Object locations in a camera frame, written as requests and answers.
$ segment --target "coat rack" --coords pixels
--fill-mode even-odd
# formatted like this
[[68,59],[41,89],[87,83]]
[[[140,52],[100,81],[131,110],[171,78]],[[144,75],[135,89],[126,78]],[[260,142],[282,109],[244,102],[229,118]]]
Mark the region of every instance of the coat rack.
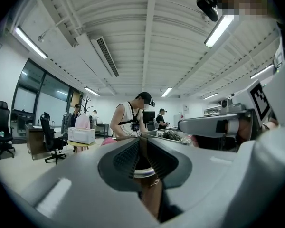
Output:
[[84,113],[86,114],[86,112],[88,111],[88,109],[91,108],[91,107],[93,107],[93,106],[90,106],[90,107],[87,108],[87,103],[88,103],[89,101],[91,101],[90,98],[86,97],[86,100],[84,100],[83,98],[82,98],[82,100],[85,102],[85,105],[83,106],[83,108],[84,108]]

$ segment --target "window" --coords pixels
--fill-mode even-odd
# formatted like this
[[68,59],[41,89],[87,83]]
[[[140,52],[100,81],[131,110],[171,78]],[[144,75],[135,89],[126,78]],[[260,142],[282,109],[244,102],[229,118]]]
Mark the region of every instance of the window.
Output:
[[18,83],[21,86],[38,91],[43,75],[44,71],[28,60],[22,70]]
[[69,91],[70,87],[47,74],[39,94],[35,125],[40,116],[46,112],[51,117],[50,124],[61,127],[63,114],[67,110]]
[[10,125],[14,127],[14,139],[25,138],[25,125],[33,124],[36,96],[44,73],[31,60],[26,62],[22,70],[10,114]]

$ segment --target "office chair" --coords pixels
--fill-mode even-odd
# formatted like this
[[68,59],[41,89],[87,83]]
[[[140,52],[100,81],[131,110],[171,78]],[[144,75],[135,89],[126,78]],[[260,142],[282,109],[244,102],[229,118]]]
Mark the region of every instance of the office chair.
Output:
[[149,121],[149,123],[147,124],[147,128],[148,128],[148,131],[156,130],[153,121]]
[[9,116],[10,110],[8,109],[8,104],[4,101],[0,101],[0,132],[4,132],[4,136],[0,136],[0,160],[4,151],[11,153],[12,157],[14,158],[14,154],[10,150],[13,149],[15,152],[15,148],[11,145],[11,143],[8,143],[9,141],[13,140],[14,129],[13,127],[10,127],[10,133]]
[[49,160],[55,159],[57,165],[58,159],[64,159],[66,157],[66,154],[57,153],[57,150],[62,150],[63,146],[66,146],[66,142],[63,141],[63,136],[57,139],[54,138],[54,133],[51,132],[51,129],[49,127],[49,120],[50,118],[47,113],[44,113],[40,116],[40,122],[46,140],[46,148],[49,151],[54,151],[54,153],[51,154],[52,156],[46,158],[44,161],[48,163]]

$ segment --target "metal tray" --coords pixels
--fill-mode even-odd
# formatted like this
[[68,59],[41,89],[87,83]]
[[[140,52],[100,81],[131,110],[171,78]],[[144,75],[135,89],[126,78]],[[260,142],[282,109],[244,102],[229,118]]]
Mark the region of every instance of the metal tray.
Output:
[[[188,134],[186,133],[183,133],[181,131],[179,131],[177,128],[166,128],[166,129],[160,129],[160,130],[153,130],[153,131],[147,131],[147,132],[142,132],[142,137],[144,138],[158,138],[158,139],[164,139],[164,138],[161,138],[161,137],[157,137],[156,136],[156,132],[163,132],[163,131],[166,131],[166,130],[171,130],[173,132],[175,132],[179,137],[181,138],[185,138],[188,136]],[[176,140],[171,140],[171,139],[164,139],[164,140],[167,140],[167,141],[170,141],[170,142],[175,142],[175,143],[181,143],[183,145],[191,145],[192,142],[190,143],[184,143],[184,142],[181,142],[181,141],[176,141]]]

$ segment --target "ceiling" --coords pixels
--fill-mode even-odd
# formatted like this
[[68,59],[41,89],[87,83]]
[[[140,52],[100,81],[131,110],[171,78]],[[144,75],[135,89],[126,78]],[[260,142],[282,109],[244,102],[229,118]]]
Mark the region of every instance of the ceiling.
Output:
[[[31,7],[20,26],[48,55],[41,66],[100,95],[148,91],[159,97],[170,86],[169,97],[227,96],[271,64],[279,44],[273,20],[236,18],[213,48],[206,47],[215,23],[196,0],[34,0]],[[97,76],[74,53],[81,33],[104,37],[118,77]]]

